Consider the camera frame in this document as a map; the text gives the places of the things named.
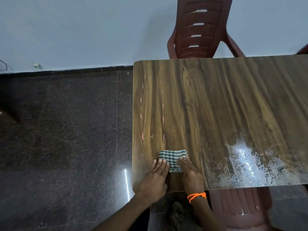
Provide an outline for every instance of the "wire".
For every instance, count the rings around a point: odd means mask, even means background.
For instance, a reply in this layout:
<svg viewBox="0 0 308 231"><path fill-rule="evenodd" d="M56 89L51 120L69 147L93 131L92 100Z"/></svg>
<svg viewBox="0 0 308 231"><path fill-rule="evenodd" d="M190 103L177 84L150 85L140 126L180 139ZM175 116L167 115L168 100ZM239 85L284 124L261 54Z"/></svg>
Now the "wire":
<svg viewBox="0 0 308 231"><path fill-rule="evenodd" d="M5 63L5 62L2 61L2 60L0 60L0 62L2 62L2 63L5 65L5 69L0 69L0 71L7 71L8 68L10 68L10 69L13 71L12 67L10 67L9 64Z"/></svg>

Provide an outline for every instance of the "orange bracelet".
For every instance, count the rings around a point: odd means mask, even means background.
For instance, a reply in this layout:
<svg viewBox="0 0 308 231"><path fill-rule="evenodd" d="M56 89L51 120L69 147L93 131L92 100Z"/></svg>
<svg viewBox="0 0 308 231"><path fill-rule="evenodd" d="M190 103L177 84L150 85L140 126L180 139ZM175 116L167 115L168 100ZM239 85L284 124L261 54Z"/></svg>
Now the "orange bracelet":
<svg viewBox="0 0 308 231"><path fill-rule="evenodd" d="M191 194L187 196L187 199L189 199L189 203L191 203L191 200L193 200L194 198L196 198L197 196L202 196L203 198L206 198L206 193L196 193L196 194Z"/></svg>

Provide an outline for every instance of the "checkered cloth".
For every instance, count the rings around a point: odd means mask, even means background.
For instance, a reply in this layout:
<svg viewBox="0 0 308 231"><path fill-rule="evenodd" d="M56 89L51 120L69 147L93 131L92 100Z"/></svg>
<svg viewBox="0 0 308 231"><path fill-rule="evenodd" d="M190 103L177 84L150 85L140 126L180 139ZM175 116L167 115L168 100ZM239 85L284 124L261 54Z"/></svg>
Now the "checkered cloth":
<svg viewBox="0 0 308 231"><path fill-rule="evenodd" d="M169 172L182 172L180 166L178 165L177 161L180 157L186 157L187 151L186 150L179 150L179 151L159 151L158 158L164 158L170 164Z"/></svg>

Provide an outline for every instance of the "granite floor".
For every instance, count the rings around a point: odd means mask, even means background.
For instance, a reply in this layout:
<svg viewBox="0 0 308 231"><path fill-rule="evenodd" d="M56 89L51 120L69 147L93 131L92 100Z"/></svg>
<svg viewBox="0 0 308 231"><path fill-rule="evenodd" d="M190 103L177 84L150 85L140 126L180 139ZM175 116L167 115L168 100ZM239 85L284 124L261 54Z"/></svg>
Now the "granite floor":
<svg viewBox="0 0 308 231"><path fill-rule="evenodd" d="M0 119L0 230L88 231L128 202L131 70L2 79L6 95L21 124ZM271 193L273 226L306 230L304 187ZM155 205L149 230L162 229L168 202Z"/></svg>

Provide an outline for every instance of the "wall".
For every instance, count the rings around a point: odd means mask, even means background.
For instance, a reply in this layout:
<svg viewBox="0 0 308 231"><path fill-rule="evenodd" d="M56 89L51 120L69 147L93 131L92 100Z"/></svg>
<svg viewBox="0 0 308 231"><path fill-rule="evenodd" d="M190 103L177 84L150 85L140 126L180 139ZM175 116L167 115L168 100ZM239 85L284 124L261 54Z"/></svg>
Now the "wall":
<svg viewBox="0 0 308 231"><path fill-rule="evenodd" d="M167 59L177 0L1 0L0 59L14 72ZM308 43L308 0L233 0L227 29L246 56ZM231 57L224 43L215 57Z"/></svg>

